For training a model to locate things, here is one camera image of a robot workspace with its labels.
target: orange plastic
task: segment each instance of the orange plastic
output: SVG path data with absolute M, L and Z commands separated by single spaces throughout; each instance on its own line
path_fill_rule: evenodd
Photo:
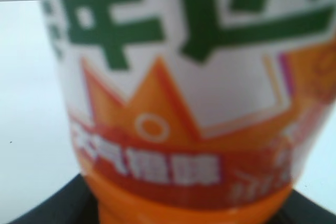
M 79 161 L 86 181 L 100 200 L 101 224 L 262 224 L 276 213 L 292 191 L 292 185 L 288 185 L 266 199 L 241 208 L 190 211 L 156 204 L 130 194 L 104 179 L 84 159 L 79 158 Z

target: plastic bottle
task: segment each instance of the plastic bottle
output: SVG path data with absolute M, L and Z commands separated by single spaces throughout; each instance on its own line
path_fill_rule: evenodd
M 102 224 L 278 210 L 335 100 L 335 0 L 41 3 Z

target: bottle label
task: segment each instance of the bottle label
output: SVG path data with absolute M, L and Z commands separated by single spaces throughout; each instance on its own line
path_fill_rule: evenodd
M 336 97 L 335 0 L 41 2 L 77 155 L 112 185 L 214 210 L 298 178 Z

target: purple stripe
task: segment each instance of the purple stripe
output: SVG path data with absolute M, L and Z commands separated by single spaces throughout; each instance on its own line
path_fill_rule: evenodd
M 289 62 L 287 60 L 287 57 L 288 56 L 286 54 L 280 55 L 280 65 L 282 68 L 282 74 L 285 76 L 287 91 L 291 96 L 293 96 L 294 82 L 293 82 L 292 74 L 290 72 Z

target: black surface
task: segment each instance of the black surface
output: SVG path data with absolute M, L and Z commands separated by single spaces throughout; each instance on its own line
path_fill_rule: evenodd
M 46 223 L 98 224 L 97 201 L 80 175 L 39 207 L 9 224 Z M 336 224 L 336 216 L 293 191 L 267 224 Z

